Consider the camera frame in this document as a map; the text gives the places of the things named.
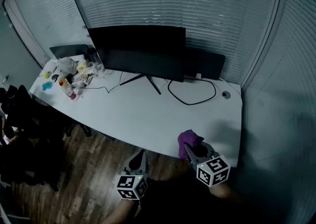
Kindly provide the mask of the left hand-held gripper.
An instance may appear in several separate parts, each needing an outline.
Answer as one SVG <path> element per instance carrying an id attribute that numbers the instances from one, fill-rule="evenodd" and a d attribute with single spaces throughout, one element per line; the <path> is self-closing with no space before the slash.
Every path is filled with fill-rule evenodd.
<path id="1" fill-rule="evenodd" d="M 127 174 L 117 175 L 115 188 L 122 199 L 140 200 L 148 189 L 148 158 L 145 150 L 131 155 L 125 162 L 123 171 Z"/>

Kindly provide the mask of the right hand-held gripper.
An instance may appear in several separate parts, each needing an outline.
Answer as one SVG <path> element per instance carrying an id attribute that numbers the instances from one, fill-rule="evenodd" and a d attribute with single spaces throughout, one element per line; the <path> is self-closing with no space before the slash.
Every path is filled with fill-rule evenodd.
<path id="1" fill-rule="evenodd" d="M 214 187 L 228 179 L 231 166 L 224 155 L 216 152 L 209 143 L 201 141 L 199 144 L 200 155 L 209 158 L 209 160 L 200 164 L 197 156 L 197 147 L 192 147 L 185 143 L 184 148 L 191 165 L 197 167 L 196 178 L 200 182 L 208 187 Z"/>

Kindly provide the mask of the purple cloth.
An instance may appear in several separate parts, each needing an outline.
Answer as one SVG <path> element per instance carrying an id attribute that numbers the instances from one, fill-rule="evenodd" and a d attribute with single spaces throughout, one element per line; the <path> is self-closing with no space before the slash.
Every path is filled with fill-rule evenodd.
<path id="1" fill-rule="evenodd" d="M 188 144 L 191 148 L 195 148 L 202 141 L 204 141 L 204 138 L 201 136 L 198 136 L 192 130 L 187 130 L 185 132 L 180 133 L 178 136 L 178 145 L 179 145 L 178 155 L 179 155 L 179 158 L 183 159 L 183 160 L 186 160 L 188 158 L 188 154 L 185 150 L 186 144 Z"/>

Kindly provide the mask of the black computer monitor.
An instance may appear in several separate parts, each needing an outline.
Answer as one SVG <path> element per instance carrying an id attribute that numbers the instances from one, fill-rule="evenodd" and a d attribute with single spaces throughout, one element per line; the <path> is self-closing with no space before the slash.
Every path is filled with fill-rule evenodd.
<path id="1" fill-rule="evenodd" d="M 160 25 L 89 28 L 88 33 L 106 69 L 146 77 L 184 80 L 186 29 Z"/>

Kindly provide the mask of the person's right forearm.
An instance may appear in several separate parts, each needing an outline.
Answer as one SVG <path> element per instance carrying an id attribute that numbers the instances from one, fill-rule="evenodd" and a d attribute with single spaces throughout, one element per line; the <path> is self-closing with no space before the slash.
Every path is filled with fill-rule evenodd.
<path id="1" fill-rule="evenodd" d="M 209 192 L 220 199 L 224 199 L 234 204 L 245 204 L 245 201 L 234 192 L 227 183 L 222 182 L 209 188 Z"/>

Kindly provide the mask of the person's left forearm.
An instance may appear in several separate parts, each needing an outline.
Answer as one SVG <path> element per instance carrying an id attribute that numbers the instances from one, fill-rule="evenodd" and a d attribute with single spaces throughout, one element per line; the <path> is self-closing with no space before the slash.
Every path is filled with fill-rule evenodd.
<path id="1" fill-rule="evenodd" d="M 134 219 L 138 206 L 139 200 L 123 199 L 101 224 L 125 224 Z"/>

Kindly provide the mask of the person's dark clothing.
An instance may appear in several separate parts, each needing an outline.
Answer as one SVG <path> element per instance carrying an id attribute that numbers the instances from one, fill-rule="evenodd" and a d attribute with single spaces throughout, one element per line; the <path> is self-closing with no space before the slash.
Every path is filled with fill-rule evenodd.
<path id="1" fill-rule="evenodd" d="M 141 200 L 133 224 L 276 224 L 247 201 L 217 198 L 196 179 L 154 181 Z"/>

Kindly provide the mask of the short dark desk partition panel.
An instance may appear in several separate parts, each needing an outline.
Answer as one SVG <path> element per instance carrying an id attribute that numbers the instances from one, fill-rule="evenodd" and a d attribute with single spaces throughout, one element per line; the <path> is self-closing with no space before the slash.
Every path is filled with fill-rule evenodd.
<path id="1" fill-rule="evenodd" d="M 218 80 L 225 63 L 225 56 L 204 50 L 186 48 L 184 55 L 184 75 Z"/>

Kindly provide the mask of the red-capped clear bottle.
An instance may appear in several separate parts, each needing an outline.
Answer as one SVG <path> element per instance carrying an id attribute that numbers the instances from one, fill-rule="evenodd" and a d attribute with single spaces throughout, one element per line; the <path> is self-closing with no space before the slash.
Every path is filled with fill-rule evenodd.
<path id="1" fill-rule="evenodd" d="M 64 92 L 71 100 L 74 100 L 77 96 L 76 93 L 72 90 L 72 88 L 66 88 Z"/>

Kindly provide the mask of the orange juice bottle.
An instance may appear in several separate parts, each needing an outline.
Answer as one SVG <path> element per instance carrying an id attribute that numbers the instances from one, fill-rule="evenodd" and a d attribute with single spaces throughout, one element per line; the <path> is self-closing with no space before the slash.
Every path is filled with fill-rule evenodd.
<path id="1" fill-rule="evenodd" d="M 66 89 L 68 89 L 68 88 L 71 87 L 71 85 L 68 83 L 68 81 L 67 81 L 65 78 L 60 78 L 60 80 L 59 80 L 59 86 L 60 86 L 62 89 L 64 89 L 64 90 L 66 90 Z"/>

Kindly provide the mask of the dark-lidded clear water bottle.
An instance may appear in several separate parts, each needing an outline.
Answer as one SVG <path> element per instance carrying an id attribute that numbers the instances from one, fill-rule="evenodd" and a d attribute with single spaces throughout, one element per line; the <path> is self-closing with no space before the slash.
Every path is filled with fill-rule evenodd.
<path id="1" fill-rule="evenodd" d="M 88 50 L 88 55 L 89 55 L 89 58 L 92 62 L 98 62 L 98 55 L 97 55 L 97 51 L 94 47 L 89 47 Z"/>

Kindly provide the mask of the black office chair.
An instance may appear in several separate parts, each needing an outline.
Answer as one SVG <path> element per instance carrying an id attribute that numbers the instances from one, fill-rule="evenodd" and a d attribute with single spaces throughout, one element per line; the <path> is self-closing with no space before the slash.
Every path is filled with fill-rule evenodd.
<path id="1" fill-rule="evenodd" d="M 0 88 L 0 180 L 58 191 L 63 137 L 79 122 L 38 102 L 21 85 Z"/>

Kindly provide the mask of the white plastic bag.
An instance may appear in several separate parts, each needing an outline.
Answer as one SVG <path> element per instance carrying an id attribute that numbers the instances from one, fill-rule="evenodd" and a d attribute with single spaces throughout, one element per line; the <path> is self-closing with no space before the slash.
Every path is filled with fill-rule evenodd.
<path id="1" fill-rule="evenodd" d="M 63 57 L 57 60 L 57 68 L 60 72 L 74 75 L 77 72 L 78 61 L 70 57 Z"/>

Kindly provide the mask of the white keyboard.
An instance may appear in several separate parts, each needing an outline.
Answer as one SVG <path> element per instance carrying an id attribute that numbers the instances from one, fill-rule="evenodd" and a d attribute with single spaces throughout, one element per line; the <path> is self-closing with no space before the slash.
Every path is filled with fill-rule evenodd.
<path id="1" fill-rule="evenodd" d="M 44 71 L 54 73 L 57 68 L 57 59 L 52 59 L 46 63 L 44 66 Z"/>

